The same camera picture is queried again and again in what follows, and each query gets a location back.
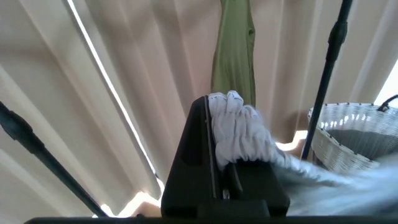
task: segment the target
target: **hanging green fabric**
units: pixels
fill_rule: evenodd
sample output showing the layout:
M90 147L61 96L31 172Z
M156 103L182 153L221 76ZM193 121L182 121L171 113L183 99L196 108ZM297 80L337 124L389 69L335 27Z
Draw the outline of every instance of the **hanging green fabric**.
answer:
M221 0L222 16L211 78L212 92L236 90L255 106L254 24L248 0Z

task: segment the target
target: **woven wicker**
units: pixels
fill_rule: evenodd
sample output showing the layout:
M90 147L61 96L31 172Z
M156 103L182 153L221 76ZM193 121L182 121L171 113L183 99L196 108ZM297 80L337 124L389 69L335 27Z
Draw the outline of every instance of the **woven wicker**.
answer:
M373 159L398 151L398 109L385 106L382 111L378 111L380 108L382 107L366 103L325 104L311 144L309 159L334 172L377 167L379 163ZM311 115L312 109L308 113L308 120ZM351 133L356 131L356 135L346 132L350 130ZM373 144L370 149L366 149L367 143L360 146L359 142L365 140ZM354 144L354 149L342 144L349 142L352 146L353 141L357 144Z

